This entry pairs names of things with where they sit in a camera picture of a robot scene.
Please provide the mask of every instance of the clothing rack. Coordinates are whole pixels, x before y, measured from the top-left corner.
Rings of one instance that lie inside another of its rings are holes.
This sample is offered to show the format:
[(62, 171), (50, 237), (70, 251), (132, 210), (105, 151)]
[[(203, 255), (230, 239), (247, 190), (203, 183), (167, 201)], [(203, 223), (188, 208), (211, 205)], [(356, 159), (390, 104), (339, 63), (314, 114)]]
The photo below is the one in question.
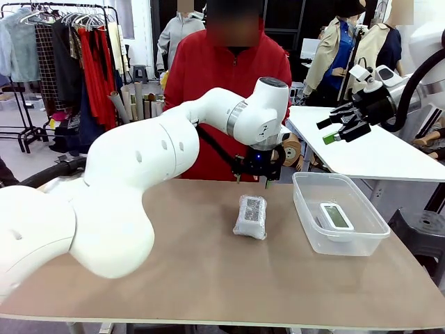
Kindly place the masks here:
[(31, 116), (29, 115), (29, 110), (28, 110), (28, 107), (26, 106), (25, 98), (23, 96), (24, 87), (22, 88), (20, 83), (16, 83), (19, 93), (20, 93), (22, 104), (23, 104), (22, 105), (23, 109), (24, 109), (24, 113), (23, 113), (22, 108), (20, 107), (20, 102), (19, 102), (19, 98), (17, 96), (17, 90), (15, 89), (15, 86), (14, 86), (14, 82), (11, 78), (9, 78), (9, 82), (10, 82), (11, 88), (14, 92), (15, 101), (19, 108), (19, 114), (20, 114), (20, 118), (22, 119), (23, 127), (13, 127), (13, 126), (0, 127), (0, 129), (21, 129), (20, 132), (2, 131), (2, 132), (0, 132), (0, 135), (1, 135), (0, 139), (15, 139), (11, 136), (16, 136), (16, 139), (20, 146), (20, 150), (23, 153), (26, 152), (26, 153), (30, 154), (31, 150), (29, 149), (29, 144), (33, 143), (34, 141), (39, 141), (40, 139), (47, 142), (47, 141), (49, 141), (48, 135), (44, 129), (42, 129), (40, 127), (35, 127), (33, 125), (33, 121), (31, 120)]
[[(118, 11), (112, 7), (112, 6), (101, 6), (101, 5), (96, 5), (96, 4), (87, 4), (87, 3), (56, 3), (56, 2), (33, 2), (33, 1), (28, 1), (28, 2), (11, 2), (11, 3), (5, 3), (1, 6), (1, 17), (4, 17), (3, 14), (3, 10), (5, 7), (7, 6), (30, 6), (32, 9), (36, 8), (37, 6), (58, 6), (58, 7), (79, 7), (79, 8), (98, 8), (101, 9), (104, 12), (104, 22), (105, 22), (105, 27), (106, 27), (106, 39), (107, 39), (107, 43), (108, 45), (111, 47), (111, 40), (110, 40), (110, 35), (108, 32), (108, 17), (107, 17), (107, 12), (106, 10), (112, 10), (115, 13), (115, 18), (116, 18), (116, 24), (119, 25), (119, 17), (118, 17)], [(121, 59), (122, 59), (122, 64), (124, 65), (124, 55), (122, 55), (121, 52)], [(113, 66), (113, 73), (115, 73), (116, 71), (116, 64), (115, 64), (115, 60), (113, 57), (111, 57), (111, 64)], [(123, 82), (124, 84), (127, 85), (127, 76), (125, 73), (125, 66), (124, 66), (124, 75), (123, 75)], [(20, 103), (19, 103), (19, 98), (17, 96), (17, 91), (15, 90), (14, 87), (14, 83), (12, 81), (11, 78), (10, 79), (10, 83), (11, 86), (13, 88), (14, 91), (14, 96), (15, 99), (17, 101), (17, 106), (19, 108), (19, 113), (20, 116), (22, 118), (22, 122), (23, 122), (23, 127), (0, 127), (0, 128), (9, 128), (9, 129), (22, 129), (22, 131), (20, 132), (0, 132), (0, 135), (8, 135), (8, 137), (1, 137), (0, 139), (12, 139), (11, 135), (16, 135), (17, 136), (17, 140), (19, 142), (19, 146), (20, 146), (20, 150), (22, 152), (26, 152), (28, 154), (31, 153), (30, 148), (29, 148), (29, 144), (31, 144), (34, 141), (40, 140), (42, 139), (43, 141), (47, 142), (49, 141), (48, 137), (57, 137), (57, 135), (54, 134), (47, 134), (47, 131), (45, 129), (45, 127), (48, 125), (48, 122), (45, 123), (45, 125), (43, 126), (43, 128), (41, 127), (35, 127), (32, 123), (31, 117), (29, 115), (29, 110), (26, 106), (26, 102), (23, 96), (23, 91), (22, 88), (20, 86), (20, 83), (16, 83), (17, 86), (19, 87), (19, 94), (22, 100), (22, 106), (25, 112), (25, 116), (26, 119), (28, 120), (29, 124), (27, 124), (25, 122), (25, 118), (22, 112), (22, 108), (20, 107)]]

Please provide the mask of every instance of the plastic bag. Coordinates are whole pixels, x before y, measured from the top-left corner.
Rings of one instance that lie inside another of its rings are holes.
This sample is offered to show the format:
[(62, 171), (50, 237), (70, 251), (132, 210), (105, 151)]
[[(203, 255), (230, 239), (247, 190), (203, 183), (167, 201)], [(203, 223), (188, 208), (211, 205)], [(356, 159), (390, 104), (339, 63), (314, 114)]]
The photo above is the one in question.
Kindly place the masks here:
[(264, 240), (267, 237), (266, 200), (256, 196), (241, 196), (239, 205), (234, 234)]

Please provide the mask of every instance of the white table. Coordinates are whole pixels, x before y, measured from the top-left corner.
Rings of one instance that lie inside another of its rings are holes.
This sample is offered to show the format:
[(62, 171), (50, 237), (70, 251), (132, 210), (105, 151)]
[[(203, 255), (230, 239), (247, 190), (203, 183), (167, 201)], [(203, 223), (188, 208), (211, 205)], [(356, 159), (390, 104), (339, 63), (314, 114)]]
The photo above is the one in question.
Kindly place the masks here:
[(445, 182), (445, 166), (413, 148), (379, 126), (351, 143), (326, 145), (323, 137), (340, 129), (333, 124), (319, 130), (316, 123), (328, 118), (331, 108), (292, 106), (289, 122), (307, 143), (303, 170), (308, 171), (312, 152), (333, 173), (356, 179), (377, 180), (371, 195), (376, 205), (385, 189), (385, 180)]

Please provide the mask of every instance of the clear plastic box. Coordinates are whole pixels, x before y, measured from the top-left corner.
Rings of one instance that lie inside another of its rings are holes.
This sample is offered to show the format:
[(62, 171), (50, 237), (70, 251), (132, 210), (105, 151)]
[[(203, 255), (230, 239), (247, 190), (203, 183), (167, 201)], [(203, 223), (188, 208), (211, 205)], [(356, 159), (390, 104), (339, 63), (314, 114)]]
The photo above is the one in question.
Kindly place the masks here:
[(9, 100), (0, 100), (0, 111), (11, 111), (17, 109), (17, 102), (15, 98)]
[[(307, 238), (317, 253), (370, 256), (391, 229), (355, 183), (344, 175), (295, 173), (293, 201)], [(321, 203), (340, 205), (354, 226), (353, 232), (326, 230)]]

